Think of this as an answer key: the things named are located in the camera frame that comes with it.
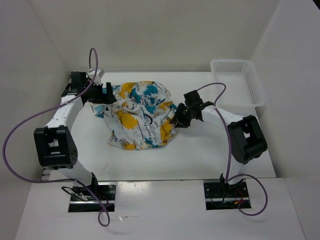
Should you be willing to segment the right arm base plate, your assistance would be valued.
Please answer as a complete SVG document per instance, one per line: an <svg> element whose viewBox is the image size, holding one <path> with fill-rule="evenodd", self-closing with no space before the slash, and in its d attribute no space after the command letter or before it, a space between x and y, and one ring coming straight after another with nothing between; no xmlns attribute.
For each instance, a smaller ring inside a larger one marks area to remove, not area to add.
<svg viewBox="0 0 320 240"><path fill-rule="evenodd" d="M245 181L228 191L223 191L218 180L204 181L205 207L207 211L250 209L251 203Z"/></svg>

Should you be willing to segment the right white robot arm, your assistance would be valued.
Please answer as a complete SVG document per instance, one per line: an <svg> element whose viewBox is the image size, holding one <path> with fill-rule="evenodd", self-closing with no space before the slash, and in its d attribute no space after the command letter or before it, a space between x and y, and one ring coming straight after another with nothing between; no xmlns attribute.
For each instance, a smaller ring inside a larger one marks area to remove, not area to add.
<svg viewBox="0 0 320 240"><path fill-rule="evenodd" d="M230 197L246 176L244 166L268 149L260 124L253 115L237 115L217 107L214 102L204 102L197 90L184 94L184 99L170 120L171 124L177 128L188 128L195 119L226 131L228 160L227 168L219 178L219 191Z"/></svg>

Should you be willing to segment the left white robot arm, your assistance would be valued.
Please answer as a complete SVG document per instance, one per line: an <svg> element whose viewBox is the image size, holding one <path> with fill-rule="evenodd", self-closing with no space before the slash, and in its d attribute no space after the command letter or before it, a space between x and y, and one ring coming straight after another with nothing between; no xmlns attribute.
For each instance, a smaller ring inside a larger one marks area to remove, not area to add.
<svg viewBox="0 0 320 240"><path fill-rule="evenodd" d="M61 94L61 107L45 127L36 128L33 136L39 163L73 181L77 195L96 199L100 187L96 176L79 162L79 153L71 134L72 126L86 102L112 104L116 102L111 83L106 90L101 82L101 69L89 73L73 71Z"/></svg>

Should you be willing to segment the colourful printed shorts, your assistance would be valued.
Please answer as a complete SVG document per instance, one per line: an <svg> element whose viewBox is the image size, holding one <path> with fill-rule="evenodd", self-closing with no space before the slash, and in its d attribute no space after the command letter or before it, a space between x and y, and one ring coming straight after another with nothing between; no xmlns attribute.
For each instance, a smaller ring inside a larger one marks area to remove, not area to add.
<svg viewBox="0 0 320 240"><path fill-rule="evenodd" d="M177 133L170 121L177 106L171 93L156 81L126 82L112 86L116 101L91 103L96 117L103 118L111 131L108 144L122 150L164 147Z"/></svg>

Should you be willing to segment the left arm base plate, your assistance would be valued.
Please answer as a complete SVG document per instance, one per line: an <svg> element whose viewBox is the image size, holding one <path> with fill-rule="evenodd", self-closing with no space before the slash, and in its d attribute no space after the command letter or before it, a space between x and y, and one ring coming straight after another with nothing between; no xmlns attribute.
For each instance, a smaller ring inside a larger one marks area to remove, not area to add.
<svg viewBox="0 0 320 240"><path fill-rule="evenodd" d="M98 182L95 190L93 190L95 196L108 212L115 211L116 188L116 182L102 181ZM84 187L63 186L61 189L70 195L69 213L99 212L102 210L100 203Z"/></svg>

